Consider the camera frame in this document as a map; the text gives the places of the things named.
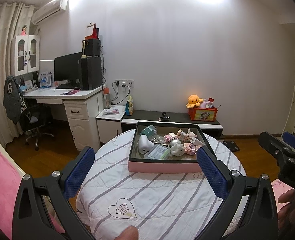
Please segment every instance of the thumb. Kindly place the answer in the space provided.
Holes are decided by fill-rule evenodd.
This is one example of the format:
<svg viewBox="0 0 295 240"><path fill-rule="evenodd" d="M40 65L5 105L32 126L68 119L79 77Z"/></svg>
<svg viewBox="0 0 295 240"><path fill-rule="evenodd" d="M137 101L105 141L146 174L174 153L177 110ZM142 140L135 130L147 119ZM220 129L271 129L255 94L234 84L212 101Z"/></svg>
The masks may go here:
<svg viewBox="0 0 295 240"><path fill-rule="evenodd" d="M115 240L138 240L138 230L134 226L129 226Z"/></svg>

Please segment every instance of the white striped tablecloth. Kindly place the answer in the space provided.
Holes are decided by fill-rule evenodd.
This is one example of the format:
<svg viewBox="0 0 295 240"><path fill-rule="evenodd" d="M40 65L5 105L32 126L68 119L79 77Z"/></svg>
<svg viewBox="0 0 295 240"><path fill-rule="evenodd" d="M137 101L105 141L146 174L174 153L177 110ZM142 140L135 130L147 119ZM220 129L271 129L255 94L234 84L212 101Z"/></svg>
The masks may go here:
<svg viewBox="0 0 295 240"><path fill-rule="evenodd" d="M96 239L112 240L135 226L140 240L192 240L222 203L203 173L152 174L129 172L127 162L134 131L106 143L95 156L76 200L77 214ZM246 175L235 155L205 135L217 158L230 170ZM247 196L227 229L235 229Z"/></svg>

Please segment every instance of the blue gripper pad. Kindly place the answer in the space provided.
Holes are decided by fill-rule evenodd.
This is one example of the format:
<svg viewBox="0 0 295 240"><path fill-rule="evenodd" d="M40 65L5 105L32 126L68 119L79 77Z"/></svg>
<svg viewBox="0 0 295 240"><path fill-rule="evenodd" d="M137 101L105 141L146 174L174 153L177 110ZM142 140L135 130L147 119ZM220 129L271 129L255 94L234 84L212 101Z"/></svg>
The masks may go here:
<svg viewBox="0 0 295 240"><path fill-rule="evenodd" d="M198 149L197 162L206 176L206 179L208 180L215 195L225 200L229 194L228 183L217 166L204 151L203 147Z"/></svg>
<svg viewBox="0 0 295 240"><path fill-rule="evenodd" d="M292 135L289 132L284 132L284 134L282 135L282 139L285 143L287 143L288 145L290 145L291 147L293 147L295 149L295 136Z"/></svg>
<svg viewBox="0 0 295 240"><path fill-rule="evenodd" d="M92 148L88 148L83 157L78 161L75 168L65 180L63 195L66 200L75 197L80 189L86 175L92 167L95 153Z"/></svg>

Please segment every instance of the screw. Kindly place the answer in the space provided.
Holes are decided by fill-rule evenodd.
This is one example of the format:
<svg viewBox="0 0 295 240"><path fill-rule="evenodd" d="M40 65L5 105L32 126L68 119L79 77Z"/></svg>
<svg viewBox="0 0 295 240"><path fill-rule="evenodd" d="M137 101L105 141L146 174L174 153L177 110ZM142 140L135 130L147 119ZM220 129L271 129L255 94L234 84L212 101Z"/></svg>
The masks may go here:
<svg viewBox="0 0 295 240"><path fill-rule="evenodd" d="M52 172L52 176L53 176L53 177L58 177L58 176L60 176L60 174L61 174L61 173L60 173L59 171L53 171L53 172Z"/></svg>
<svg viewBox="0 0 295 240"><path fill-rule="evenodd" d="M269 179L268 174L263 173L261 176L262 176L262 179L265 179L265 180Z"/></svg>
<svg viewBox="0 0 295 240"><path fill-rule="evenodd" d="M23 176L23 179L24 179L24 180L28 180L30 177L31 177L30 174L25 174L25 175Z"/></svg>
<svg viewBox="0 0 295 240"><path fill-rule="evenodd" d="M240 176L240 172L236 171L236 170L231 171L231 174L232 174L233 177L239 177Z"/></svg>

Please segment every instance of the box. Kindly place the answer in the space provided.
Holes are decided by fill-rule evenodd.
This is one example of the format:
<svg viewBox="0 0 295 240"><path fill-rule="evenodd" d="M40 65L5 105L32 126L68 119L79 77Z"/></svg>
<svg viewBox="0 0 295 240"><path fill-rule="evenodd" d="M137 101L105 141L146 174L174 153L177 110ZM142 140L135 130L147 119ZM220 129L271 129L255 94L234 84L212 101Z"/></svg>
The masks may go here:
<svg viewBox="0 0 295 240"><path fill-rule="evenodd" d="M216 117L216 112L218 110L214 108L189 108L189 116L193 121L210 121L214 122Z"/></svg>
<svg viewBox="0 0 295 240"><path fill-rule="evenodd" d="M192 173L201 172L201 168L197 163L197 156L184 154L180 157L172 156L167 160L150 160L144 159L144 155L138 152L138 140L140 138L141 131L149 126L153 125L158 135L164 136L170 132L176 134L179 129L188 132L188 128L194 132L198 137L198 140L205 144L210 152L213 152L209 142L205 138L203 132L196 124L175 124L175 123L160 123L160 122L137 122L134 138L129 154L128 168L129 171L145 172L145 173Z"/></svg>

